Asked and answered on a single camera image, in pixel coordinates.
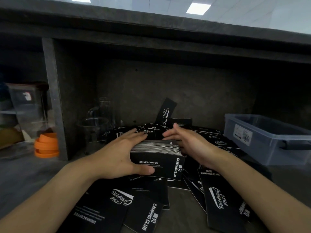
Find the container handle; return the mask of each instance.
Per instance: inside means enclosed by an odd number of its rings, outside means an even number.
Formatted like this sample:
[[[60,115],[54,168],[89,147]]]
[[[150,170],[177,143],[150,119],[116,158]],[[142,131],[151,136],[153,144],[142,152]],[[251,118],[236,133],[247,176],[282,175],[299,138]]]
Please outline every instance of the container handle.
[[[287,141],[282,141],[285,147],[280,147],[283,150],[311,150],[311,144],[293,144],[289,145]]]

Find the left hand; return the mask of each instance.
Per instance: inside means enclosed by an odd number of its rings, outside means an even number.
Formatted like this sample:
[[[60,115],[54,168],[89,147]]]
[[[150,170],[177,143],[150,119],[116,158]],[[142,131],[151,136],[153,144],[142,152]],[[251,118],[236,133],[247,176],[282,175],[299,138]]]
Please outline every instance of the left hand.
[[[139,174],[150,175],[154,168],[148,165],[134,164],[130,160],[130,150],[134,145],[147,138],[143,132],[135,133],[136,128],[124,133],[94,154],[77,161],[84,162],[95,179],[112,179]]]

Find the right hand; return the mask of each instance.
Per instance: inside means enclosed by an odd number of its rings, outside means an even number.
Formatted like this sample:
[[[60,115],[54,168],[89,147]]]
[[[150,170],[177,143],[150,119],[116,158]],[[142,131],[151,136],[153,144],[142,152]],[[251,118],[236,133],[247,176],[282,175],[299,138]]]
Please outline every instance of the right hand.
[[[179,146],[182,153],[190,155],[208,168],[216,169],[221,149],[209,143],[198,133],[181,128],[174,123],[173,129],[164,132],[163,136],[163,140],[180,140]]]

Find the plastic bin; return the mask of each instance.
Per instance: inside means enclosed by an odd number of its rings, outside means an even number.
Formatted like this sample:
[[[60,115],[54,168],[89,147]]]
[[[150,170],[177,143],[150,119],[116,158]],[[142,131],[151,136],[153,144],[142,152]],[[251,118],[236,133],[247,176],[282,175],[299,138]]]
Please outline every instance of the plastic bin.
[[[31,138],[47,129],[47,83],[7,83],[16,117],[21,129]]]
[[[311,131],[261,115],[226,114],[224,136],[263,165],[304,165]]]

